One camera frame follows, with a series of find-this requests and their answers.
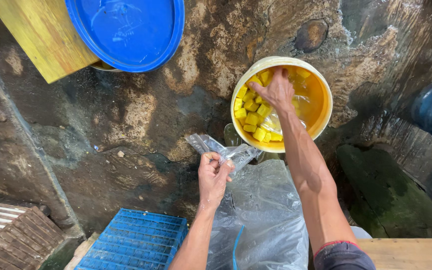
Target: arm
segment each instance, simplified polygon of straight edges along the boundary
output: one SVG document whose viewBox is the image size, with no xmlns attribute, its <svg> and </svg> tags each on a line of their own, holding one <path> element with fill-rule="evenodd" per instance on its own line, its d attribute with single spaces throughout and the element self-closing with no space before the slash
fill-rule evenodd
<svg viewBox="0 0 432 270">
<path fill-rule="evenodd" d="M 209 239 L 216 209 L 223 199 L 226 181 L 234 169 L 231 160 L 221 167 L 219 154 L 204 153 L 198 169 L 200 202 L 188 235 L 174 256 L 169 270 L 204 270 L 208 259 Z"/>
<path fill-rule="evenodd" d="M 325 160 L 296 115 L 288 71 L 277 67 L 267 87 L 253 83 L 258 94 L 275 109 L 283 130 L 286 160 L 293 177 L 315 254 L 325 243 L 356 237 L 339 206 L 336 184 Z"/>
</svg>

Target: blue crate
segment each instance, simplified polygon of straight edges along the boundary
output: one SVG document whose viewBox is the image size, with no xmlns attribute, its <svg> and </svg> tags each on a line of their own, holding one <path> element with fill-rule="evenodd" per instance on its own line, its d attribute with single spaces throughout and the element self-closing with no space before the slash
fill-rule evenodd
<svg viewBox="0 0 432 270">
<path fill-rule="evenodd" d="M 187 234 L 185 218 L 121 208 L 75 270 L 166 270 Z"/>
</svg>

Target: wooden plank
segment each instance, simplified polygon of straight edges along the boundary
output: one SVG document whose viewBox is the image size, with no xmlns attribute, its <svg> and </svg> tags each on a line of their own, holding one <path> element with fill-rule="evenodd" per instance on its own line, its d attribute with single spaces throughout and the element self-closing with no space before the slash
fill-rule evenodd
<svg viewBox="0 0 432 270">
<path fill-rule="evenodd" d="M 0 18 L 48 83 L 99 60 L 76 32 L 64 1 L 0 0 Z"/>
<path fill-rule="evenodd" d="M 432 270 L 432 238 L 358 239 L 378 270 Z"/>
</svg>

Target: clear plastic bag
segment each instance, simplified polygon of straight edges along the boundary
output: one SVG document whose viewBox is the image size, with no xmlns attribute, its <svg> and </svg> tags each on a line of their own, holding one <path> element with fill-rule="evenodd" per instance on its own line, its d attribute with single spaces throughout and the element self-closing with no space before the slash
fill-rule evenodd
<svg viewBox="0 0 432 270">
<path fill-rule="evenodd" d="M 194 133 L 187 136 L 185 139 L 201 155 L 206 152 L 218 153 L 221 156 L 218 160 L 220 166 L 225 161 L 231 159 L 235 169 L 229 174 L 230 176 L 236 175 L 239 170 L 246 166 L 246 164 L 248 164 L 258 154 L 256 148 L 247 144 L 225 147 L 207 134 L 198 135 Z"/>
<path fill-rule="evenodd" d="M 226 184 L 206 269 L 307 270 L 308 249 L 301 200 L 282 160 L 247 165 Z"/>
<path fill-rule="evenodd" d="M 298 113 L 298 110 L 300 110 L 300 104 L 303 102 L 309 104 L 309 98 L 304 95 L 293 96 L 291 103 L 294 105 L 297 114 L 301 114 L 301 112 Z M 301 124 L 303 124 L 304 128 L 306 128 L 306 122 L 303 121 L 302 119 L 300 119 L 299 121 L 301 122 Z M 266 130 L 277 133 L 279 135 L 283 135 L 283 131 L 281 130 L 281 123 L 279 122 L 278 114 L 276 113 L 276 110 L 274 108 L 271 110 L 269 115 L 261 123 L 261 127 L 265 128 Z"/>
</svg>

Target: blue bucket lid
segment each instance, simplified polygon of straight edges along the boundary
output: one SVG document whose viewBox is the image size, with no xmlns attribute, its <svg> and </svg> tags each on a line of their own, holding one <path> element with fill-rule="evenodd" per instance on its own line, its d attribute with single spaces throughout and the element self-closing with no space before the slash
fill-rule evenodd
<svg viewBox="0 0 432 270">
<path fill-rule="evenodd" d="M 86 45 L 123 71 L 159 68 L 183 36 L 183 0 L 66 0 L 66 7 Z"/>
</svg>

